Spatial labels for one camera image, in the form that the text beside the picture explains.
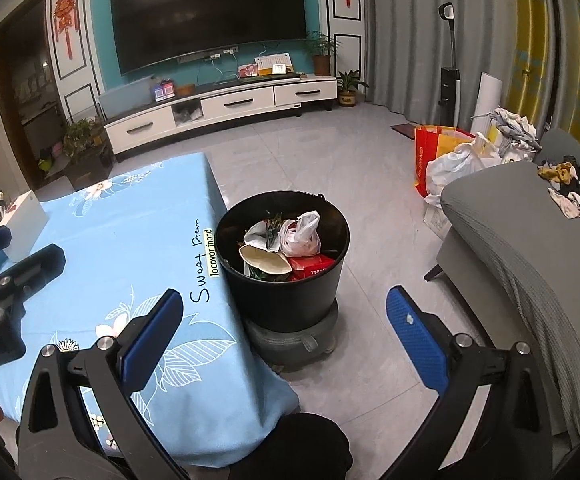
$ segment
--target blue gripper pad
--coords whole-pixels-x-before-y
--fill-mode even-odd
[[[118,374],[125,394],[145,388],[182,318],[183,300],[169,288],[146,316],[134,318],[126,326],[124,331],[138,333],[118,356]]]
[[[388,292],[385,311],[421,381],[443,395],[448,387],[448,362],[439,344],[419,317],[419,308],[400,285]]]

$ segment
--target flower pattern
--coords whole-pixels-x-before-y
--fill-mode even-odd
[[[105,335],[109,335],[112,337],[119,337],[119,334],[123,331],[123,329],[128,324],[128,314],[125,312],[116,316],[115,322],[110,325],[97,325],[95,327],[95,332],[97,333],[97,338],[103,337]]]
[[[79,349],[78,343],[70,338],[59,341],[57,346],[61,352],[75,352]]]
[[[106,421],[103,420],[103,417],[101,415],[95,415],[94,413],[90,414],[90,421],[95,431],[99,428],[103,428],[106,425]]]
[[[108,438],[106,439],[106,446],[112,449],[117,449],[115,439],[111,434],[108,434]]]
[[[94,186],[87,187],[86,196],[84,200],[97,200],[101,196],[102,192],[104,192],[107,189],[110,189],[111,187],[112,187],[111,180],[103,180],[102,182],[99,182]]]
[[[98,184],[82,189],[75,193],[74,198],[70,201],[70,207],[74,207],[74,215],[77,217],[85,216],[92,208],[92,205],[99,200],[113,196],[129,187],[135,186],[142,182],[155,168],[163,168],[163,163],[152,164],[150,169],[140,173],[125,173],[119,176],[103,180]]]
[[[112,326],[96,326],[97,337],[118,337],[130,319],[148,314],[160,297],[152,296],[134,306],[134,287],[131,286],[130,301],[120,302],[118,307],[108,313],[106,320],[115,320]],[[214,362],[236,344],[234,337],[225,328],[211,321],[196,320],[197,316],[198,314],[184,316],[180,331],[185,342],[166,349],[146,387],[130,396],[150,426],[154,425],[150,403],[158,392],[167,393],[168,388],[180,388],[201,381],[198,368]]]

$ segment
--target green leaves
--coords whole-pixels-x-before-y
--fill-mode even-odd
[[[337,81],[339,82],[339,90],[342,92],[348,92],[352,89],[359,90],[359,86],[370,88],[368,83],[361,80],[361,72],[359,70],[339,72]]]
[[[95,126],[93,119],[82,119],[71,124],[64,136],[64,153],[73,158],[85,150],[92,143],[92,129]]]
[[[334,54],[339,45],[339,40],[334,40],[327,34],[321,34],[313,30],[308,33],[308,38],[304,42],[304,49],[311,56],[330,56]]]

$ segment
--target potted plant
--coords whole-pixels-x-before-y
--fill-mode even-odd
[[[105,129],[95,118],[71,124],[64,135],[64,153],[70,157],[65,175],[75,191],[105,180],[112,170],[112,152]]]
[[[304,47],[306,52],[312,56],[314,74],[321,76],[330,75],[330,59],[335,53],[337,41],[327,34],[312,31],[308,33]]]
[[[341,106],[352,107],[356,105],[356,91],[359,90],[359,85],[370,88],[368,83],[361,81],[359,70],[339,72],[337,81],[339,81],[339,104]]]

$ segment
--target doorway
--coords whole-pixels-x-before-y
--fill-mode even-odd
[[[46,0],[25,0],[0,23],[0,113],[17,163],[31,189],[59,178],[67,128],[54,81]]]

